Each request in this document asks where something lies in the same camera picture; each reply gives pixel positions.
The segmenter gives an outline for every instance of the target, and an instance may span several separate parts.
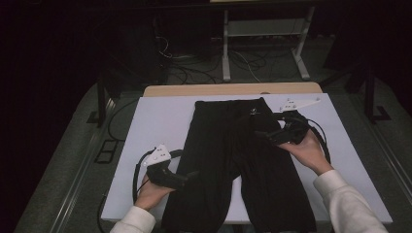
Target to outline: gray carpet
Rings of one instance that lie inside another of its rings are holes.
[[[292,56],[288,53],[294,39],[275,40],[272,51],[266,55],[265,64],[258,56],[249,53],[245,48],[232,47],[248,60],[257,59],[251,65],[254,75],[266,83],[300,82]],[[304,47],[302,57],[312,81],[320,82],[334,71],[324,69],[327,52],[333,43],[330,38],[309,39]],[[267,47],[257,47],[255,52],[264,56]],[[256,83],[249,67],[245,63],[231,62],[232,83]],[[173,69],[167,84],[179,83],[221,83],[222,66],[217,54],[214,59],[188,65],[193,60],[180,60],[178,65],[208,72],[209,76],[198,72],[185,74],[182,70]],[[371,124],[362,113],[363,91],[348,94],[343,85],[348,77],[332,83],[324,92],[328,93],[336,108],[360,159],[373,180],[379,194],[387,206],[394,223],[388,225],[390,232],[408,232],[412,229],[412,206],[400,185],[402,180],[396,175],[388,153],[395,158],[404,169],[411,174],[412,159],[409,156],[412,144],[412,118],[396,102],[392,91],[381,82],[376,84],[375,104],[383,106],[392,120],[378,121]],[[86,123],[91,112],[96,111],[96,90],[93,87],[73,114],[73,119],[63,136],[53,159],[33,195],[16,232],[99,232],[98,209],[104,194],[109,189],[120,158],[122,142],[114,152],[113,161],[109,164],[95,163],[93,160],[101,154],[100,159],[108,159],[108,152],[100,153],[105,140],[113,138],[125,139],[128,126],[134,114],[136,101],[142,95],[139,92],[127,92],[119,99],[108,104],[108,119],[101,128],[96,124]],[[107,143],[105,150],[111,150],[113,143]],[[100,221],[105,232],[113,227],[112,222]],[[244,232],[253,232],[251,226],[244,226]],[[222,232],[232,232],[225,226]],[[318,232],[330,232],[328,224],[320,224]]]

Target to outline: white surface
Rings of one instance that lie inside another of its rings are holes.
[[[188,135],[189,124],[197,100],[223,101],[238,99],[257,99],[263,97],[273,112],[279,112],[285,102],[293,99],[317,99],[320,103],[300,109],[305,117],[318,122],[326,132],[331,163],[344,179],[353,185],[368,201],[372,210],[383,222],[392,222],[381,198],[361,164],[352,143],[334,110],[327,94],[279,94],[279,95],[238,95],[238,96],[183,96],[183,97],[144,97],[139,100],[129,133],[120,157],[117,171],[110,188],[102,218],[119,220],[127,213],[132,201],[132,181],[135,164],[140,157],[159,144],[164,144],[170,151],[182,149]],[[179,159],[172,159],[169,166],[176,171]],[[308,194],[316,220],[329,220],[322,198],[313,186],[316,175],[293,159],[297,172]],[[140,170],[141,181],[146,168]],[[246,212],[241,193],[240,178],[233,182],[233,191],[226,223],[247,223]],[[151,213],[161,219],[167,198]]]

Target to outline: hand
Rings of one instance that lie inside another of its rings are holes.
[[[333,170],[312,130],[308,130],[300,144],[284,143],[278,147],[289,151],[301,164],[312,169],[318,176]]]
[[[170,187],[158,186],[151,183],[147,175],[143,178],[142,183],[145,184],[141,187],[134,205],[146,211],[155,207],[166,194],[175,190]]]

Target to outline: wooden table edge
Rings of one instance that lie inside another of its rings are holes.
[[[223,83],[191,85],[151,85],[143,97],[195,95],[254,95],[323,93],[317,83]]]

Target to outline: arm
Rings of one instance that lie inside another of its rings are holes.
[[[318,175],[314,186],[324,199],[336,232],[387,232],[364,197],[326,161],[319,141],[311,130],[299,145],[286,143],[279,147],[288,150]]]
[[[130,208],[126,216],[118,221],[111,233],[149,233],[155,226],[155,218],[149,210],[155,207],[161,199],[174,189],[158,186],[149,181],[148,176],[143,178],[142,188],[134,206]]]

